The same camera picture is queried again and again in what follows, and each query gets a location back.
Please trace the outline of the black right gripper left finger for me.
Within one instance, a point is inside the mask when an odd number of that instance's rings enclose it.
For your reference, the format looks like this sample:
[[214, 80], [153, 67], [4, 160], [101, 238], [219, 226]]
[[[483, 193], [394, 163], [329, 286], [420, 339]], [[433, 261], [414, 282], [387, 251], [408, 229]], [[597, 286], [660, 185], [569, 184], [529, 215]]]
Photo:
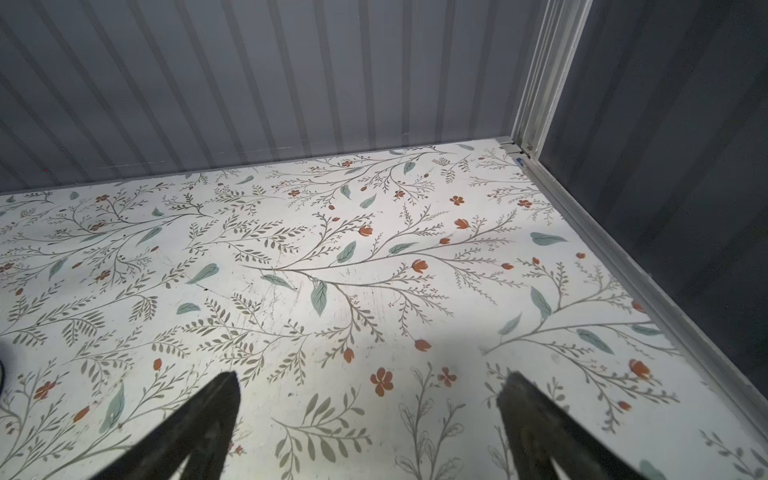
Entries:
[[222, 372], [97, 479], [164, 480], [221, 477], [241, 402], [237, 374]]

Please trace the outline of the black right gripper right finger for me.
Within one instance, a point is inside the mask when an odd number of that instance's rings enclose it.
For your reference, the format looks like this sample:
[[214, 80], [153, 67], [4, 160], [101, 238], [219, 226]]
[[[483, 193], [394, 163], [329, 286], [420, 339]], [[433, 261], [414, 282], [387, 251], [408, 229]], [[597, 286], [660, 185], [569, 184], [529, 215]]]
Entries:
[[636, 479], [643, 476], [584, 429], [522, 373], [497, 397], [520, 479]]

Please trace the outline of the aluminium frame profile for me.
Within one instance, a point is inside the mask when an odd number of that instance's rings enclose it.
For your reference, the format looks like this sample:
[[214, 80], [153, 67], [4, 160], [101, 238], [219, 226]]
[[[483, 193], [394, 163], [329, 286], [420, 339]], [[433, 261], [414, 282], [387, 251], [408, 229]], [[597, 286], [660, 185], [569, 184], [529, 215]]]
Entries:
[[525, 168], [767, 433], [767, 5], [539, 1]]

